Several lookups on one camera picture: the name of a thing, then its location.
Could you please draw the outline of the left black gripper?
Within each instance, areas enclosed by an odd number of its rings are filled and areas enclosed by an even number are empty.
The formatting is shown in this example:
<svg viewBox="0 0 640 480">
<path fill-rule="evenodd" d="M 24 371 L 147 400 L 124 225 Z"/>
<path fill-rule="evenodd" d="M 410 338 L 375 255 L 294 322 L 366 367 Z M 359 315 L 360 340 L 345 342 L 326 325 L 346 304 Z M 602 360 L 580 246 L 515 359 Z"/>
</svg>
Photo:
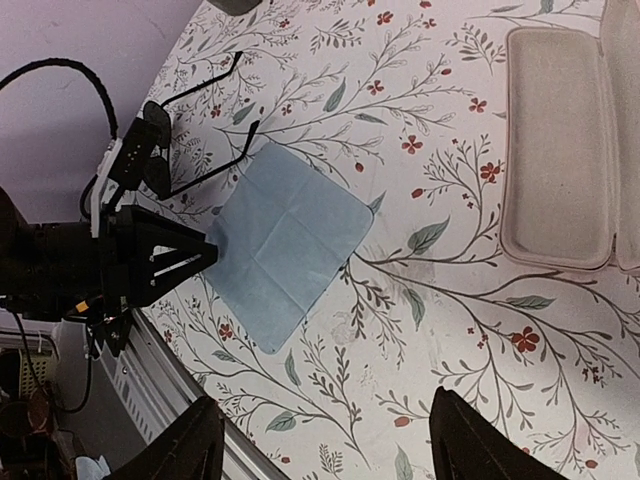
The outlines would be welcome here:
<svg viewBox="0 0 640 480">
<path fill-rule="evenodd" d="M 173 250 L 153 254 L 157 246 Z M 218 256 L 203 232 L 136 205 L 101 215 L 97 236 L 84 222 L 31 224 L 29 317 L 117 317 L 150 306 Z"/>
</svg>

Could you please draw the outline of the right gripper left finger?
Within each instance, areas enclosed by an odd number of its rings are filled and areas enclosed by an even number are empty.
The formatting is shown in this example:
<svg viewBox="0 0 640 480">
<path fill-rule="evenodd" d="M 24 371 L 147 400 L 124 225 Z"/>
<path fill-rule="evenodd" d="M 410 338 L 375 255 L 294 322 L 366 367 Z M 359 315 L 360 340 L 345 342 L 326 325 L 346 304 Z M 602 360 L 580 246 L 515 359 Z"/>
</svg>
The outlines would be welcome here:
<svg viewBox="0 0 640 480">
<path fill-rule="evenodd" d="M 220 480 L 224 420 L 216 401 L 193 402 L 140 454 L 107 476 L 113 480 Z"/>
</svg>

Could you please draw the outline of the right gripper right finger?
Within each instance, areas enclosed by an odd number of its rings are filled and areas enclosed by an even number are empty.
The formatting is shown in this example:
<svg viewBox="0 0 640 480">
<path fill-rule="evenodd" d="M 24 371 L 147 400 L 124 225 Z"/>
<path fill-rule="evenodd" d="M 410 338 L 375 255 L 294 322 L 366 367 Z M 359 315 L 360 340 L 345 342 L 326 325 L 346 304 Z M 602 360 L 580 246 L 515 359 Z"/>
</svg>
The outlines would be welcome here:
<svg viewBox="0 0 640 480">
<path fill-rule="evenodd" d="M 436 389 L 429 430 L 438 479 L 564 479 L 514 445 L 453 390 Z"/>
</svg>

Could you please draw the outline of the light blue cleaning cloth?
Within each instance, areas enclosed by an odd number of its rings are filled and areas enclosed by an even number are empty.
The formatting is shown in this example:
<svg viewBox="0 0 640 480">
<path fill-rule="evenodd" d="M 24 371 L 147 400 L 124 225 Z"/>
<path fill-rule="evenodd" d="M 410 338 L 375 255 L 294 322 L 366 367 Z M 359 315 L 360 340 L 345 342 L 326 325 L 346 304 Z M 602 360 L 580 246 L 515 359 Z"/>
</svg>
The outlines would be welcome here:
<svg viewBox="0 0 640 480">
<path fill-rule="evenodd" d="M 207 231 L 204 277 L 250 340 L 277 353 L 363 241 L 369 206 L 287 149 L 265 144 Z"/>
</svg>

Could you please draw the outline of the pink glasses case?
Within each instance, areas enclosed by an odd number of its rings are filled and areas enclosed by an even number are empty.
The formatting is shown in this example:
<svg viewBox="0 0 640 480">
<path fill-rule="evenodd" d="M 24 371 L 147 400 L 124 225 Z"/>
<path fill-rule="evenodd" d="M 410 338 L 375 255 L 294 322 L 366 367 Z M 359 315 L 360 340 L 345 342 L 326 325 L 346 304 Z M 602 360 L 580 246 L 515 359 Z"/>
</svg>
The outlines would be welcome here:
<svg viewBox="0 0 640 480">
<path fill-rule="evenodd" d="M 605 4 L 597 35 L 506 38 L 500 243 L 513 261 L 639 270 L 639 7 Z"/>
</svg>

